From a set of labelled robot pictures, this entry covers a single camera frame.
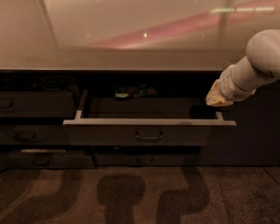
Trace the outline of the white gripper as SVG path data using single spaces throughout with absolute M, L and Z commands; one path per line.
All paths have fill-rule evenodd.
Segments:
M 256 92 L 256 90 L 244 91 L 233 82 L 231 78 L 233 67 L 234 64 L 230 65 L 221 73 L 219 80 L 213 83 L 205 98 L 207 105 L 229 106 L 233 102 L 242 102 Z

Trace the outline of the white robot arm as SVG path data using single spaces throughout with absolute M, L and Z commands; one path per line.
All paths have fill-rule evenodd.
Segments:
M 280 30 L 261 31 L 248 41 L 244 58 L 220 74 L 205 101 L 210 106 L 232 105 L 277 80 L 280 80 Z

